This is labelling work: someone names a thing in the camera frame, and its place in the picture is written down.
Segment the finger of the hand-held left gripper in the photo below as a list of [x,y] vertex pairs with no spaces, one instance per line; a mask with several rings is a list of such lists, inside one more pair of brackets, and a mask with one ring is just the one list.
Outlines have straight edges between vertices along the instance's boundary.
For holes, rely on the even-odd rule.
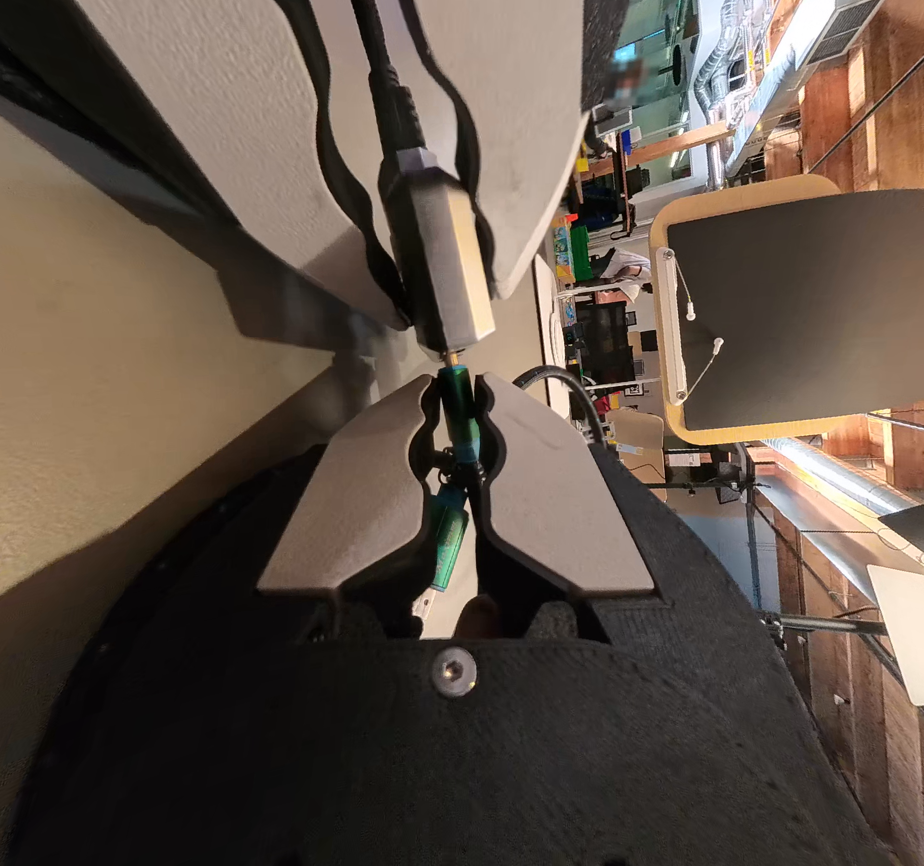
[[307,0],[73,0],[241,229],[366,316],[408,326],[372,204],[332,138]]
[[436,68],[468,110],[477,201],[493,237],[493,294],[525,276],[572,170],[584,0],[411,0]]

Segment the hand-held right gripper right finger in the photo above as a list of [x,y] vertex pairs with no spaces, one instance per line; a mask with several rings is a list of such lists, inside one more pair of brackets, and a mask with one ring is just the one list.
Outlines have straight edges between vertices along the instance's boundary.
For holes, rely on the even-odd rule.
[[491,545],[568,596],[652,595],[652,573],[583,434],[491,373],[477,377],[476,403]]

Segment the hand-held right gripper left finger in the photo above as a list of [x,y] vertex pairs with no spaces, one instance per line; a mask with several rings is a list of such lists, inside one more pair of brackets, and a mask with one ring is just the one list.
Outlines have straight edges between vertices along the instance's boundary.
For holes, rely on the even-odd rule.
[[258,590],[335,601],[422,595],[436,565],[428,477],[440,418],[436,379],[421,375],[338,431]]

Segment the black braided cable green plugs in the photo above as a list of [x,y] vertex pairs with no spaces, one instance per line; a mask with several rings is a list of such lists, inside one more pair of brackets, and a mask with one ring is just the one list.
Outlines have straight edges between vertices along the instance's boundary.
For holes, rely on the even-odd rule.
[[[559,378],[566,384],[574,382],[574,376],[566,370],[541,366],[520,375],[512,384],[524,389],[527,384],[547,377]],[[435,379],[452,451],[439,463],[445,481],[431,498],[435,572],[431,585],[418,599],[445,588],[465,531],[472,523],[477,540],[479,595],[484,608],[470,606],[469,610],[488,615],[486,638],[521,638],[535,631],[536,638],[564,639],[574,631],[576,638],[608,642],[594,606],[615,597],[568,596],[518,565],[487,540],[481,523],[481,488],[486,471],[482,459],[476,379],[472,380],[468,369],[461,364],[444,366]],[[599,422],[594,420],[593,423],[596,436],[588,443],[614,497],[615,482],[625,472],[616,453],[605,443]]]

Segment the silver hub with black cable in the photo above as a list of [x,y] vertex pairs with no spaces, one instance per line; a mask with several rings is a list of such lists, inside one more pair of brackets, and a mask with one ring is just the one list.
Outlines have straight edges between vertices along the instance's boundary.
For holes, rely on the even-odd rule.
[[409,87],[388,52],[375,0],[350,0],[369,64],[383,152],[377,186],[422,348],[446,367],[495,329],[476,217],[463,185],[426,144]]

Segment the beige chair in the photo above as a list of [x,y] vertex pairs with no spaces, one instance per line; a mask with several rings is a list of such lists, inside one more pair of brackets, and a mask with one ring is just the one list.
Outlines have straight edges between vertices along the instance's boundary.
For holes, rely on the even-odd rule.
[[606,426],[620,462],[637,480],[649,487],[665,483],[663,418],[619,408],[607,412]]

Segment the green box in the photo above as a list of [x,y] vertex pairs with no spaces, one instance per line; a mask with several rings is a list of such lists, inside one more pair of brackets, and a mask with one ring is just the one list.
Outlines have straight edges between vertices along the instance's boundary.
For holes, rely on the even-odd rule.
[[568,222],[552,227],[555,273],[562,283],[574,284],[593,279],[586,227]]

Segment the silver ceiling ducts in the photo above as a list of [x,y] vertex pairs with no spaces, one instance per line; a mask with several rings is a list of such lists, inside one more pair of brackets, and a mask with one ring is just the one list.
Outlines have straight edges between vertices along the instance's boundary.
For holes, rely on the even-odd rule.
[[732,132],[743,110],[736,92],[756,87],[767,62],[770,0],[720,0],[715,41],[697,61],[690,101],[708,124],[723,123]]

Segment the metal light stand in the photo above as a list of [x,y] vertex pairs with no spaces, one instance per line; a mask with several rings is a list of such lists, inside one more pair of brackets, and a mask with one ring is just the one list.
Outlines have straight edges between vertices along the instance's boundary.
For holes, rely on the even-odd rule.
[[884,623],[876,620],[808,617],[772,613],[766,610],[758,611],[757,617],[764,625],[779,631],[792,630],[809,633],[856,634],[876,638],[888,637],[888,630]]

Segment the dark lamp hood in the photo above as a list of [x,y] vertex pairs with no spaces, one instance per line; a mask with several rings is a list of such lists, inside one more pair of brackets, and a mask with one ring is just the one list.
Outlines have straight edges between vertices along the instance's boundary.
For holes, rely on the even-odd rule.
[[923,553],[924,505],[910,507],[880,517],[881,522],[907,543]]

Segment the white light panel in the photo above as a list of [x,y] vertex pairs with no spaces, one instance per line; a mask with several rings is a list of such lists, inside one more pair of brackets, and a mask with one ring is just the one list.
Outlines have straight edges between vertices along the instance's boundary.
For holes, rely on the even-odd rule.
[[867,573],[910,701],[923,708],[923,575],[870,564]]

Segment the silver air duct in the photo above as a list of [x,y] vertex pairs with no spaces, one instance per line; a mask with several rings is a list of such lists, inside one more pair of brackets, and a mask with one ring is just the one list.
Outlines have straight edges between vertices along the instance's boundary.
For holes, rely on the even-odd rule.
[[881,517],[921,507],[919,502],[884,481],[863,474],[844,461],[793,437],[763,438],[760,441],[805,474]]

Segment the black board wooden frame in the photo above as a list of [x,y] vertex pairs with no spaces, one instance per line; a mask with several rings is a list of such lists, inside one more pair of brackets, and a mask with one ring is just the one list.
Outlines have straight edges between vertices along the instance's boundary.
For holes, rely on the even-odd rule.
[[923,397],[923,190],[798,175],[678,198],[649,232],[664,415],[693,444]]

